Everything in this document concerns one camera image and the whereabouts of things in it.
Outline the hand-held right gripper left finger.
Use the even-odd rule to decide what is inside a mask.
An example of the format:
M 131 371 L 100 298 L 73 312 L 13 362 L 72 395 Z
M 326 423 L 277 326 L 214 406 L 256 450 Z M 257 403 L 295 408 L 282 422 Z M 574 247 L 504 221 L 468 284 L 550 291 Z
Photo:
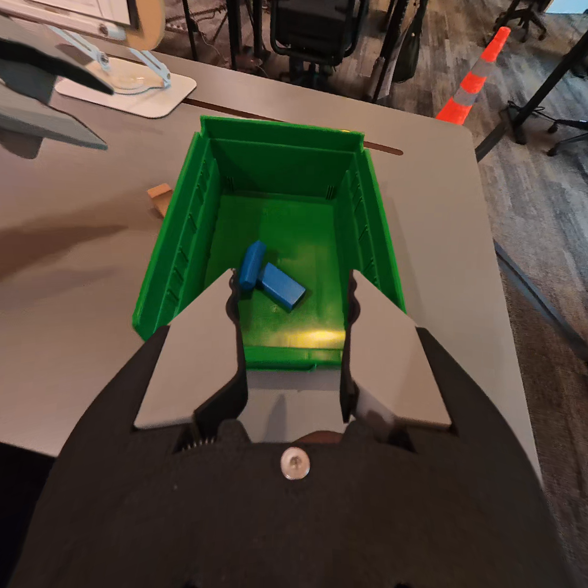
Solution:
M 239 294 L 236 271 L 228 269 L 171 320 L 137 429 L 192 422 L 198 430 L 217 430 L 242 413 L 248 390 Z

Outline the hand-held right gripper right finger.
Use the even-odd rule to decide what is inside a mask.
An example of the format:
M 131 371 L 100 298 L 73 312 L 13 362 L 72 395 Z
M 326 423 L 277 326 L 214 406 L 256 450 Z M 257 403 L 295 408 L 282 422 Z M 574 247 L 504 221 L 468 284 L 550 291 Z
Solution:
M 366 424 L 383 442 L 405 426 L 452 426 L 416 323 L 355 269 L 348 282 L 340 406 L 344 423 Z

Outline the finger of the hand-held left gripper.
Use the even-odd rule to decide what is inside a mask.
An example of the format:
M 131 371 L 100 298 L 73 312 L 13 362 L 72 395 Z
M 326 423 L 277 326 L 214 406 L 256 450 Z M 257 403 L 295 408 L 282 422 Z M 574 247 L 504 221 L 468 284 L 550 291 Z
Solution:
M 36 66 L 1 60 L 1 147 L 23 159 L 36 158 L 44 139 L 106 150 L 90 128 L 49 105 L 55 80 Z
M 107 95 L 113 88 L 70 56 L 8 17 L 1 17 L 1 81 L 28 97 L 50 97 L 55 80 L 64 77 Z

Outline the blue rectangular block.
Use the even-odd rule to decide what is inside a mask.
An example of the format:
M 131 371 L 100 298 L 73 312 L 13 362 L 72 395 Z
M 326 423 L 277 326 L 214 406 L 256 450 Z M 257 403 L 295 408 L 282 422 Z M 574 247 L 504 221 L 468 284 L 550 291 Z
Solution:
M 257 286 L 288 312 L 291 312 L 306 294 L 304 286 L 270 262 L 261 268 Z
M 254 290 L 260 276 L 266 245 L 257 240 L 246 250 L 239 269 L 239 286 L 242 292 Z

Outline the tan wooden block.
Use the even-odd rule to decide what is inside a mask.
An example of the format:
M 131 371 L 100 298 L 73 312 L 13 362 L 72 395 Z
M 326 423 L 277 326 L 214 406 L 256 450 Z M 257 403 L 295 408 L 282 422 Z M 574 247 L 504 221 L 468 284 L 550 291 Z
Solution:
M 161 218 L 166 216 L 169 205 L 173 197 L 173 188 L 167 183 L 161 183 L 155 187 L 149 188 L 146 193 L 148 194 L 151 203 L 158 215 Z

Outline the green plastic bin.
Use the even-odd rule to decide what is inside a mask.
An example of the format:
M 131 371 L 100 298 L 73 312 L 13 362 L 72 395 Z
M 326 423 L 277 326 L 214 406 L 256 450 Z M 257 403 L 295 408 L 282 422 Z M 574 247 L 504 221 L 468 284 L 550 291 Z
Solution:
M 341 365 L 358 270 L 402 311 L 401 278 L 371 154 L 358 132 L 202 115 L 143 278 L 145 341 L 256 241 L 305 288 L 292 310 L 258 288 L 239 301 L 249 369 Z

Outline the wooden backing board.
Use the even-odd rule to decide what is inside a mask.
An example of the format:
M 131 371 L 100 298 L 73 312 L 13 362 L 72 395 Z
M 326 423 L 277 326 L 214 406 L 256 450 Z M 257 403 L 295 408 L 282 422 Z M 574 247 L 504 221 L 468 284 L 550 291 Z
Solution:
M 127 27 L 125 47 L 139 51 L 155 49 L 165 32 L 164 1 L 127 1 L 129 19 L 137 28 Z

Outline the white document stand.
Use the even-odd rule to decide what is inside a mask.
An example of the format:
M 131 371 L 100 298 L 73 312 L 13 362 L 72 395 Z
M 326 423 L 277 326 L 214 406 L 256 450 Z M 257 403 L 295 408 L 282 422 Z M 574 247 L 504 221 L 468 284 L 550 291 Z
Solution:
M 89 58 L 87 70 L 109 84 L 107 95 L 64 77 L 56 92 L 148 119 L 168 115 L 196 88 L 196 81 L 170 72 L 151 51 L 125 47 L 127 25 L 55 9 L 33 1 L 1 1 L 1 15 L 48 28 Z

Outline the person's dark clothing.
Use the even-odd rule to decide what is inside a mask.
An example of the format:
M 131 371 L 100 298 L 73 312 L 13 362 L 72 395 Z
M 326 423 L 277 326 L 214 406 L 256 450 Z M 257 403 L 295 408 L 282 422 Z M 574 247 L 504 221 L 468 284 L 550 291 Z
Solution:
M 1 587 L 7 587 L 55 458 L 1 443 Z

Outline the orange traffic cone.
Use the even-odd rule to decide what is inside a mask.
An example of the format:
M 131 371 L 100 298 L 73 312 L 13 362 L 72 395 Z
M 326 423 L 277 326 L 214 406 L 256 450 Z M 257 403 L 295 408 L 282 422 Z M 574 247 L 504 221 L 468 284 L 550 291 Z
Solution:
M 472 69 L 461 81 L 457 91 L 437 114 L 436 120 L 456 125 L 464 124 L 510 34 L 511 29 L 507 26 L 498 29 Z

